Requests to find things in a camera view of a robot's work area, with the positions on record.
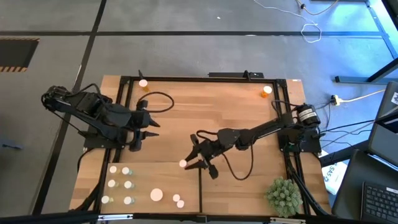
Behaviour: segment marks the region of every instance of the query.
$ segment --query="white paper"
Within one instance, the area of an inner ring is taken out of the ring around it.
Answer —
[[[322,150],[322,156],[327,154],[327,152]],[[346,170],[347,165],[344,162],[338,162],[336,164],[322,168],[323,181],[325,181],[327,191],[333,195],[337,194]]]

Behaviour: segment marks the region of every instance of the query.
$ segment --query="concrete floor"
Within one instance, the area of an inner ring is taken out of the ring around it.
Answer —
[[[259,1],[300,13],[294,0]],[[0,0],[0,30],[91,30],[100,2]],[[329,4],[304,2],[312,11]],[[397,37],[380,3],[375,0],[373,4],[390,36]],[[364,3],[341,2],[319,16],[302,15],[319,23],[324,31],[377,31]],[[298,17],[263,9],[250,0],[112,0],[106,5],[99,30],[299,31],[302,24]],[[21,151],[0,150],[0,217],[30,212],[60,124],[57,117],[44,110],[39,98],[51,85],[73,86],[87,40],[41,37],[28,71],[0,74],[0,93],[8,96],[0,98],[0,134],[24,145]],[[267,78],[302,79],[307,102],[322,104],[332,94],[350,99],[385,88],[336,84],[332,79],[336,75],[369,76],[391,60],[388,48],[378,37],[323,37],[315,44],[305,43],[301,37],[97,37],[83,86],[100,84],[103,75],[137,75],[138,69],[148,76],[197,77],[247,69],[264,72]],[[378,94],[331,107],[329,127],[373,119],[381,98]],[[320,116],[324,129],[326,111],[320,110]],[[72,122],[86,127],[76,119]],[[368,134],[347,136],[341,141],[355,144]],[[325,139],[338,136],[330,133]],[[82,144],[83,139],[69,128],[44,213],[67,211]],[[344,147],[331,144],[325,150],[333,152]]]

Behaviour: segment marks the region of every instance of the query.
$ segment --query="small white cup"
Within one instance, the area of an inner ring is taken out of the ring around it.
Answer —
[[[118,168],[117,168],[116,166],[111,166],[111,167],[109,168],[109,172],[110,172],[111,174],[117,174],[117,173],[118,173]]]
[[[113,202],[113,198],[111,198],[111,197],[105,195],[105,196],[103,196],[103,197],[101,198],[101,202],[102,202],[103,204],[111,203],[111,202]]]
[[[131,181],[126,181],[126,182],[124,183],[124,187],[125,187],[126,189],[133,189],[135,186],[136,186],[136,185],[133,184]]]
[[[135,200],[133,197],[125,197],[123,202],[125,205],[130,205],[130,204],[133,204],[135,202]]]
[[[119,186],[119,183],[117,183],[116,181],[114,180],[108,181],[108,187],[117,187],[117,186]]]
[[[132,170],[129,169],[128,167],[123,167],[122,174],[124,174],[124,175],[132,175]]]

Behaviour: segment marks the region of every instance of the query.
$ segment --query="laptop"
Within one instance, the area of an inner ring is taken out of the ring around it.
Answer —
[[[397,106],[398,83],[390,82],[377,112],[368,151],[383,159],[383,163],[390,163],[390,166],[398,165],[398,112],[385,114]],[[398,185],[363,182],[361,220],[398,224]]]

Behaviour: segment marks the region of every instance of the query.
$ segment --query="wooden table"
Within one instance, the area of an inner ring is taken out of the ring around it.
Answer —
[[[116,99],[120,76],[104,76],[101,92]],[[290,102],[305,101],[302,82],[287,80]],[[198,171],[183,170],[178,162],[192,150],[190,134],[199,129],[215,131],[221,128],[252,128],[276,118],[271,107],[274,96],[261,98],[264,84],[260,83],[198,83],[198,82],[149,82],[150,91],[162,91],[175,100],[175,106],[165,113],[153,113],[153,119],[161,128],[147,128],[160,136],[147,138],[139,152],[123,150],[119,168],[128,166],[134,171],[131,177],[122,174],[107,174],[106,180],[115,179],[122,186],[116,189],[105,187],[104,194],[114,202],[103,205],[102,213],[199,213]],[[145,92],[135,82],[131,107]],[[164,96],[151,95],[148,110],[161,110],[170,105]],[[70,208],[79,206],[98,182],[104,149],[94,149],[81,161]],[[226,153],[236,175],[244,176],[250,168],[250,151],[231,149]],[[317,158],[303,153],[305,183],[316,201],[330,213],[328,194],[323,182],[322,170]],[[231,175],[223,157],[212,160],[219,177],[212,180],[207,170],[202,171],[203,213],[209,215],[276,215],[264,199],[264,192],[277,177],[286,178],[285,164],[279,151],[276,134],[258,140],[254,145],[254,168],[251,176],[238,181]],[[123,188],[130,180],[136,187]],[[152,202],[152,189],[164,191],[160,202]],[[183,209],[172,201],[173,194],[180,194],[185,201]],[[124,205],[123,198],[131,195],[134,205]]]

